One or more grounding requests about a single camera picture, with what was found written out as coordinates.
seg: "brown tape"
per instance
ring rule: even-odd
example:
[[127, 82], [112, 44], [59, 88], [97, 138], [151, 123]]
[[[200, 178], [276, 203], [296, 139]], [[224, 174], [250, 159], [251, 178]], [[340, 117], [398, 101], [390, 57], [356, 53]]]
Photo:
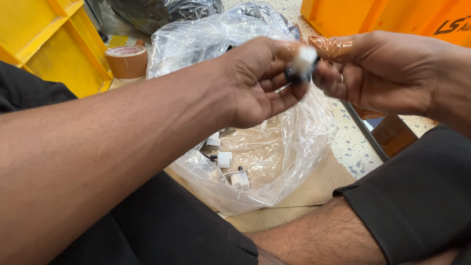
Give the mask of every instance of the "brown tape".
[[147, 50], [142, 46], [120, 46], [105, 51], [105, 58], [113, 75], [120, 79], [134, 79], [146, 75]]
[[138, 39], [138, 40], [136, 41], [136, 44], [135, 44], [135, 45], [136, 45], [136, 46], [144, 46], [144, 47], [145, 47], [145, 46], [146, 46], [146, 43], [145, 43], [143, 40]]
[[317, 49], [317, 55], [329, 61], [342, 63], [347, 60], [347, 56], [351, 52], [353, 40], [352, 39], [327, 39], [323, 36], [308, 37], [308, 43]]

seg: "yellow plastic crate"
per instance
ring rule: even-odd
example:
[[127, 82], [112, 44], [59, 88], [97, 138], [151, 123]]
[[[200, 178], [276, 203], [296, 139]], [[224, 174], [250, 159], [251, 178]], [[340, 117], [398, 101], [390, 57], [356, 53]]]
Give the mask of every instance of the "yellow plastic crate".
[[77, 97], [106, 91], [113, 74], [82, 0], [15, 0], [0, 4], [0, 60], [63, 82]]

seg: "hairy leg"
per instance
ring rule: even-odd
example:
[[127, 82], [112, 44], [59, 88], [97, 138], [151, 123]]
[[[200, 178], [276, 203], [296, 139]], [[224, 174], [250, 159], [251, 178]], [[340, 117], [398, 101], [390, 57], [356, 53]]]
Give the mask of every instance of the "hairy leg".
[[291, 265], [386, 264], [380, 247], [343, 197], [288, 224], [246, 235]]

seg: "black plastic bag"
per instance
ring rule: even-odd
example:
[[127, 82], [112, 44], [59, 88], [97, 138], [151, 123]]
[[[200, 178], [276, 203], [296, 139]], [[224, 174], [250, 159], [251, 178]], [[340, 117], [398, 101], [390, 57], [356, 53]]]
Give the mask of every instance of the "black plastic bag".
[[113, 11], [138, 30], [152, 35], [164, 25], [221, 13], [221, 0], [107, 0]]

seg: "ls logo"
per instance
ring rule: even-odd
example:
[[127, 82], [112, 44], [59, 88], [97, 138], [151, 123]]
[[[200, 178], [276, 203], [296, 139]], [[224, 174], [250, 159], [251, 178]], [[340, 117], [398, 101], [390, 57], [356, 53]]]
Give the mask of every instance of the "ls logo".
[[[447, 20], [447, 21], [443, 22], [443, 24], [437, 29], [437, 31], [433, 35], [450, 33], [450, 32], [454, 31], [455, 29], [457, 29], [460, 26], [460, 24], [458, 24], [459, 22], [464, 21], [465, 19], [468, 19], [470, 17], [471, 16], [466, 16], [464, 18], [459, 18], [459, 19], [453, 21], [450, 24], [450, 26], [448, 26], [450, 29], [442, 31], [441, 29], [449, 22], [449, 20]], [[468, 31], [470, 29], [471, 29], [471, 25], [468, 25], [468, 23], [466, 23], [459, 30], [457, 30], [456, 32], [458, 32], [458, 31]]]

